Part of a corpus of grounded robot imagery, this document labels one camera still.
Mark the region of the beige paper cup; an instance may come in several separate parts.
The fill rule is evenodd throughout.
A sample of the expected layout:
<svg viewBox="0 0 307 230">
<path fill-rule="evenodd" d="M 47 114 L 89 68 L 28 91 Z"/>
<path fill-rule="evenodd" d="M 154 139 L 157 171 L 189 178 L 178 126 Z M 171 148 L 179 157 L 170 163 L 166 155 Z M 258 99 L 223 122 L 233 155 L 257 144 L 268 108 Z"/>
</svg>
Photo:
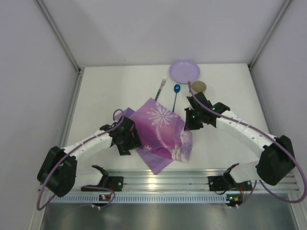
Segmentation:
<svg viewBox="0 0 307 230">
<path fill-rule="evenodd" d="M 194 94 L 197 94 L 199 92 L 205 92 L 207 89 L 207 85 L 203 81 L 194 81 L 191 84 L 191 90 Z"/>
</svg>

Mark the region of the purple printed placemat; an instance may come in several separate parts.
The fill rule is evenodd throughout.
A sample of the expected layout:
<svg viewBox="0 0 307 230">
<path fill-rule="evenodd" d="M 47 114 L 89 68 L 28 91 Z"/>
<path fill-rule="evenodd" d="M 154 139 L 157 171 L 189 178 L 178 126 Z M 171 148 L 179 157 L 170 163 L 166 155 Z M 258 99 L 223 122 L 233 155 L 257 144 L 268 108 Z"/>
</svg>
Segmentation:
<svg viewBox="0 0 307 230">
<path fill-rule="evenodd" d="M 153 174 L 174 161 L 189 161 L 192 133 L 184 130 L 185 121 L 179 115 L 152 98 L 137 111 L 128 107 L 124 115 L 136 125 L 142 142 L 136 151 Z"/>
</svg>

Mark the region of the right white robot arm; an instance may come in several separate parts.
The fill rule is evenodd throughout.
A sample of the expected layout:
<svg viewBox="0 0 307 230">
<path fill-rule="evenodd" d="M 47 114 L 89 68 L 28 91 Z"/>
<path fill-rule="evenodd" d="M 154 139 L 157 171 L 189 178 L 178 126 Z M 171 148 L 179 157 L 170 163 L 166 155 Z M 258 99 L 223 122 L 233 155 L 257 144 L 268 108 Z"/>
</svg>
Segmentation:
<svg viewBox="0 0 307 230">
<path fill-rule="evenodd" d="M 186 130 L 199 130 L 204 124 L 224 131 L 246 146 L 255 159 L 240 163 L 235 161 L 224 173 L 223 179 L 230 187 L 239 183 L 261 180 L 277 185 L 294 167 L 295 158 L 291 140 L 282 135 L 260 133 L 242 120 L 225 104 L 211 104 L 203 93 L 187 97 L 190 107 L 186 112 Z"/>
</svg>

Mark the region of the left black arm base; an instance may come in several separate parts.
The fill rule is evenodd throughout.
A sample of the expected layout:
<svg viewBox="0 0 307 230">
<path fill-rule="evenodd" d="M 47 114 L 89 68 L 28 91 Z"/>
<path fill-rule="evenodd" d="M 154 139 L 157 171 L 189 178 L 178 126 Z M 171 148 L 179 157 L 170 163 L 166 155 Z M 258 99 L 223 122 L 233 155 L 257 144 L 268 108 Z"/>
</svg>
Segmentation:
<svg viewBox="0 0 307 230">
<path fill-rule="evenodd" d="M 112 190 L 114 192 L 121 192 L 123 188 L 123 180 L 122 176 L 109 176 L 104 178 L 102 182 L 98 185 L 87 185 L 81 188 L 83 192 L 90 191 L 108 191 Z"/>
</svg>

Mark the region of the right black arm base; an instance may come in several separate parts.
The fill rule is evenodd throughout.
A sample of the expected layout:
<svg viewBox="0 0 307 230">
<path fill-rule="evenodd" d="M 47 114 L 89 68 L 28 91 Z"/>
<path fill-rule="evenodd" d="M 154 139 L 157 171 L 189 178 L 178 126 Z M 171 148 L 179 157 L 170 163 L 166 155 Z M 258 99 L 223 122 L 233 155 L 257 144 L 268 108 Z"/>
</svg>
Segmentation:
<svg viewBox="0 0 307 230">
<path fill-rule="evenodd" d="M 222 193 L 228 191 L 251 191 L 251 181 L 236 184 L 229 182 L 223 176 L 209 176 L 208 177 L 209 190 L 212 192 Z"/>
</svg>

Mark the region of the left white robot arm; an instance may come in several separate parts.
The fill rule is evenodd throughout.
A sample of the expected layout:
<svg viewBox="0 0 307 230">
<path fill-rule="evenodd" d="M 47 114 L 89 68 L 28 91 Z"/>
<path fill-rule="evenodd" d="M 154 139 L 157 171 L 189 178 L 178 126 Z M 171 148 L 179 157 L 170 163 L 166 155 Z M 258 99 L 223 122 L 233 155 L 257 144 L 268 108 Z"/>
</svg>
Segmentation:
<svg viewBox="0 0 307 230">
<path fill-rule="evenodd" d="M 107 188 L 109 173 L 103 167 L 94 164 L 88 171 L 81 171 L 77 165 L 114 145 L 121 156 L 130 155 L 131 150 L 142 146 L 131 119 L 121 117 L 118 122 L 100 127 L 94 134 L 74 145 L 52 147 L 38 172 L 37 180 L 45 183 L 58 197 L 65 196 L 72 189 L 91 191 L 95 186 Z"/>
</svg>

